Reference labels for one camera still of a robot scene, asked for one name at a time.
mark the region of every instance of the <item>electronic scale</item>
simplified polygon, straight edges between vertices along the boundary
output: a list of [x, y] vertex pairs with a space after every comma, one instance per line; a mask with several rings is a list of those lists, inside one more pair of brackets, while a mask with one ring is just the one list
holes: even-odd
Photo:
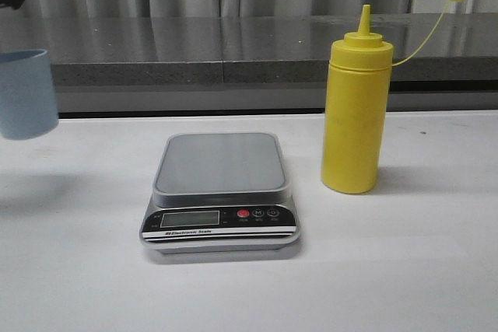
[[274, 135], [185, 134], [168, 140], [140, 232], [148, 248], [267, 250], [299, 235]]

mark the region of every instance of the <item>blue cup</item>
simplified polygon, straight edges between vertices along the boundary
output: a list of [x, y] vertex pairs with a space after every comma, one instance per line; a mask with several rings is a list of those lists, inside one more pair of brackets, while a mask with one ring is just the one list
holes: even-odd
[[0, 54], [0, 133], [24, 140], [58, 124], [57, 103], [46, 50]]

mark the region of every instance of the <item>gray countertop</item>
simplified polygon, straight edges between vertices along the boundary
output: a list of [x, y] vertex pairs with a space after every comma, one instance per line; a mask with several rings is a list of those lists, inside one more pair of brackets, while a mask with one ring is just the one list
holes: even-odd
[[[393, 43], [399, 60], [418, 47], [437, 16], [374, 15], [372, 29]], [[0, 19], [0, 51], [47, 48], [59, 92], [323, 92], [331, 43], [357, 22], [350, 16]], [[446, 15], [420, 53], [393, 69], [392, 81], [496, 81], [497, 24], [496, 13]]]

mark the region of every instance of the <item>white tabletop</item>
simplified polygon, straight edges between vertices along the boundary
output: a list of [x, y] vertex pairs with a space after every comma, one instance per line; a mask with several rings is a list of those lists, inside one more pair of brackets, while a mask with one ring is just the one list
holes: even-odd
[[[498, 112], [388, 114], [369, 194], [320, 182], [321, 115], [63, 120], [0, 139], [0, 330], [491, 331]], [[163, 256], [139, 227], [166, 140], [267, 131], [301, 241]]]

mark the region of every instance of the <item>lcd display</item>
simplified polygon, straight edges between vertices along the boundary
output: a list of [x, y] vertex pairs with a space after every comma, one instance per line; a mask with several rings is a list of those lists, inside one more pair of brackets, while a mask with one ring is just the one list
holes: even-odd
[[161, 227], [178, 227], [182, 225], [218, 225], [219, 211], [190, 211], [182, 213], [164, 213]]

